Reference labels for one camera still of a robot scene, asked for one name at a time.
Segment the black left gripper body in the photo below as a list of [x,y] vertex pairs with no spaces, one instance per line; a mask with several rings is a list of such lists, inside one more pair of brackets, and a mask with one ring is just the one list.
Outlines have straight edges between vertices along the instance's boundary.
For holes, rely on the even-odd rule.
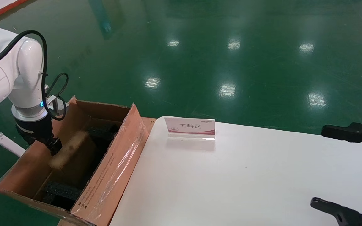
[[15,121],[17,132],[29,145],[33,144],[34,141],[39,141],[48,147],[54,142],[51,117],[44,117],[43,119],[34,122],[21,121],[18,119]]

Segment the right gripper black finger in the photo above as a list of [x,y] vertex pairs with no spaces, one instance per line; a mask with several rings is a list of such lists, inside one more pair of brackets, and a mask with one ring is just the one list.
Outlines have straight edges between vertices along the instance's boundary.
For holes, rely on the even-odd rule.
[[362,143],[362,124],[351,123],[347,127],[324,125],[321,131],[323,137],[350,143]]
[[354,209],[320,198],[312,198],[310,206],[335,217],[339,226],[362,226],[362,214]]

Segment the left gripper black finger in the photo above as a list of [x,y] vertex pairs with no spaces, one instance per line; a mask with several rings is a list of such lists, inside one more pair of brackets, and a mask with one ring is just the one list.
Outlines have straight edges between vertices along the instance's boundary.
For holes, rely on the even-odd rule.
[[57,137],[51,137],[47,140],[47,148],[50,150],[51,156],[55,156],[62,149],[62,142]]

